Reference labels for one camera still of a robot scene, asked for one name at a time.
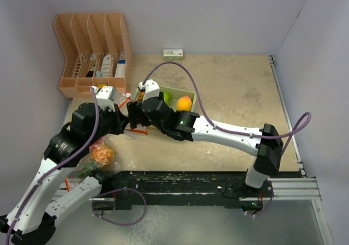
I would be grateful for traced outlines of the pink desk organizer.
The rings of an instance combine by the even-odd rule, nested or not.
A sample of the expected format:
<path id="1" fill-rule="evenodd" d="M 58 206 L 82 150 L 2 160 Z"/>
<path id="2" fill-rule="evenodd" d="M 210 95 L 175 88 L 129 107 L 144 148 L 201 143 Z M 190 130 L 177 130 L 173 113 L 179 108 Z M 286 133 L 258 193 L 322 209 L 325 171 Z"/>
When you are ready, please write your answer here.
<path id="1" fill-rule="evenodd" d="M 106 83 L 127 90 L 125 77 L 114 77 L 121 51 L 130 70 L 132 49 L 123 13 L 60 13 L 53 23 L 65 57 L 58 88 L 67 98 L 89 96 L 90 86 Z M 101 77 L 105 55 L 112 57 L 109 77 Z"/>

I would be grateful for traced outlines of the white tube in organizer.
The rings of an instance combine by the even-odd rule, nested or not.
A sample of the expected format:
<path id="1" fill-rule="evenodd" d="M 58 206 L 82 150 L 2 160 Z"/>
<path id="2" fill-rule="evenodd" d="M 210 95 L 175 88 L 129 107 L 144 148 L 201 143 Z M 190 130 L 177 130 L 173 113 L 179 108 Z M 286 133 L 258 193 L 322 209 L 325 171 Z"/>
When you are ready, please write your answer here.
<path id="1" fill-rule="evenodd" d="M 110 76 L 111 66 L 112 66 L 112 57 L 110 54 L 107 54 L 104 56 L 102 61 L 101 70 L 100 70 L 101 77 Z"/>

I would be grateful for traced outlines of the yellow orange toy fruit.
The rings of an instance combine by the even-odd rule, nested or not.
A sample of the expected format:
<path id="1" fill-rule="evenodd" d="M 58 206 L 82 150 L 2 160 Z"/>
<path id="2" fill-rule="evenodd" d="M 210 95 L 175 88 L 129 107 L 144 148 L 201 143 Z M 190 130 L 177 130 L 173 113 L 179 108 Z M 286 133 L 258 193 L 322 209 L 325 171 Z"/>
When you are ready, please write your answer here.
<path id="1" fill-rule="evenodd" d="M 177 100 L 176 110 L 177 111 L 191 111 L 192 108 L 192 100 L 186 95 Z"/>

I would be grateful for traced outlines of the toy pineapple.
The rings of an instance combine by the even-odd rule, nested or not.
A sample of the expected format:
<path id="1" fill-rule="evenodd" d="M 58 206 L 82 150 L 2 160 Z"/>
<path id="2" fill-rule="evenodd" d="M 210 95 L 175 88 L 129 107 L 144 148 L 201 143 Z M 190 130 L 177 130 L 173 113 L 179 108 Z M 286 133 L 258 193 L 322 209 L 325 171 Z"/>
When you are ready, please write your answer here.
<path id="1" fill-rule="evenodd" d="M 110 145 L 104 143 L 94 145 L 73 171 L 73 175 L 75 178 L 85 178 L 91 172 L 110 166 L 115 156 L 115 150 Z"/>

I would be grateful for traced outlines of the green plastic basket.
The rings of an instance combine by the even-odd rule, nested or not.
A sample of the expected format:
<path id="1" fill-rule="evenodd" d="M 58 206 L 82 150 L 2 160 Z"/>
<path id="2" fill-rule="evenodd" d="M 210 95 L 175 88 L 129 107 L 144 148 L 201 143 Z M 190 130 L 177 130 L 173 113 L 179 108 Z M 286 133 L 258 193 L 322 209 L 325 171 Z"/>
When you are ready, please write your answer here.
<path id="1" fill-rule="evenodd" d="M 168 132 L 175 131 L 179 125 L 184 125 L 187 120 L 190 119 L 188 114 L 181 114 L 181 111 L 176 110 L 177 100 L 183 96 L 188 95 L 192 100 L 191 111 L 194 110 L 196 94 L 190 91 L 185 91 L 181 89 L 171 88 L 171 87 L 160 87 L 160 94 L 158 97 L 149 98 L 148 100 L 160 100 L 159 112 L 160 112 L 160 131 L 164 134 Z M 171 94 L 171 105 L 168 106 L 164 102 L 163 93 L 169 92 Z M 136 95 L 136 101 L 142 100 L 139 99 L 139 90 Z"/>

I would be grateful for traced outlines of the white blue box in organizer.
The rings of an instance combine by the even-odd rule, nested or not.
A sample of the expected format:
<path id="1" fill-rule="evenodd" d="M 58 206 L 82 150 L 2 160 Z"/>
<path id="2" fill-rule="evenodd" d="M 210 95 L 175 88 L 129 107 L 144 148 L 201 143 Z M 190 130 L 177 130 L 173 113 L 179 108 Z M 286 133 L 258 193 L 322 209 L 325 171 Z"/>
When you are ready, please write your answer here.
<path id="1" fill-rule="evenodd" d="M 126 72 L 126 56 L 125 52 L 121 51 L 119 54 L 119 60 L 116 66 L 114 77 L 125 77 Z"/>

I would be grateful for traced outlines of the clear zip bag orange zipper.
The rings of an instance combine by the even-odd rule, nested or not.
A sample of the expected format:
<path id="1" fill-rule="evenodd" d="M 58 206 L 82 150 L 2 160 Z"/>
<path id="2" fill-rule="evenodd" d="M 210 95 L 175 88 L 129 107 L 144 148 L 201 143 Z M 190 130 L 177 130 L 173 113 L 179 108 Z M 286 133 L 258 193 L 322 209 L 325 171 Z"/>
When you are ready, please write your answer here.
<path id="1" fill-rule="evenodd" d="M 73 190 L 91 173 L 99 171 L 106 172 L 108 175 L 121 171 L 116 145 L 109 135 L 91 145 L 88 154 L 79 161 L 77 167 L 65 178 L 67 191 Z"/>

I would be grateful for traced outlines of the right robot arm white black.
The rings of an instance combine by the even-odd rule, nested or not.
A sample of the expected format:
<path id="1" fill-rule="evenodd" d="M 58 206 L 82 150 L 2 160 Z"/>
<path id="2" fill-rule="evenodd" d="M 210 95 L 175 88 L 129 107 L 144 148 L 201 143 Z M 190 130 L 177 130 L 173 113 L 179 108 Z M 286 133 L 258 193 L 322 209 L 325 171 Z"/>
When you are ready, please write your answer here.
<path id="1" fill-rule="evenodd" d="M 154 126 L 177 141 L 203 141 L 235 148 L 253 157 L 242 184 L 247 196 L 256 196 L 265 180 L 280 171 L 283 141 L 275 126 L 245 128 L 220 122 L 208 122 L 196 112 L 174 111 L 159 97 L 127 103 L 131 128 Z"/>

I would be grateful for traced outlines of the green toy lime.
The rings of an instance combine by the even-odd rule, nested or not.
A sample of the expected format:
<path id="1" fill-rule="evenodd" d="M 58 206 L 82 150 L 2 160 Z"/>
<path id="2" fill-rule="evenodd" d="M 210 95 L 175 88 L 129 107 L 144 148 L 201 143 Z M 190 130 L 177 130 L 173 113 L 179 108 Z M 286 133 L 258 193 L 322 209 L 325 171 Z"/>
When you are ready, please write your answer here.
<path id="1" fill-rule="evenodd" d="M 170 105 L 171 105 L 171 99 L 172 99 L 171 94 L 170 94 L 169 92 L 164 92 L 164 93 L 163 93 L 163 97 L 164 97 L 164 102 L 165 102 L 168 106 L 170 106 Z"/>

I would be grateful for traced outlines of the small white green box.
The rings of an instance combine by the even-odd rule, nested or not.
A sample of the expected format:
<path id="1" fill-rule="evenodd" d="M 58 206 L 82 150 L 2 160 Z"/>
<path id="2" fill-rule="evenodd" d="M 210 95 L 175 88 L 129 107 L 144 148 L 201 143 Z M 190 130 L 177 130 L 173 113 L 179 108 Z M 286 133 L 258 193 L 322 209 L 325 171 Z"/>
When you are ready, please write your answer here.
<path id="1" fill-rule="evenodd" d="M 182 49 L 163 49 L 163 59 L 165 61 L 180 61 L 183 56 Z"/>

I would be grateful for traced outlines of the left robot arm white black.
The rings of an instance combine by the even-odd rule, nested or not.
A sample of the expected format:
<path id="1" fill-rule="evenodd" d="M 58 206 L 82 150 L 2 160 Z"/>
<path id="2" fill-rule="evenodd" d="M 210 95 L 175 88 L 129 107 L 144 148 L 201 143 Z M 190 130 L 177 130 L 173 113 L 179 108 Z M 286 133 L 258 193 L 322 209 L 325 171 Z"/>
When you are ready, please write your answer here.
<path id="1" fill-rule="evenodd" d="M 21 201 L 7 215 L 1 216 L 1 232 L 13 244 L 46 244 L 58 221 L 78 207 L 83 195 L 106 197 L 112 183 L 104 178 L 88 177 L 87 186 L 77 194 L 53 201 L 59 185 L 87 155 L 89 148 L 107 134 L 124 132 L 129 119 L 116 104 L 83 103 L 55 135 L 44 152 L 39 170 Z"/>

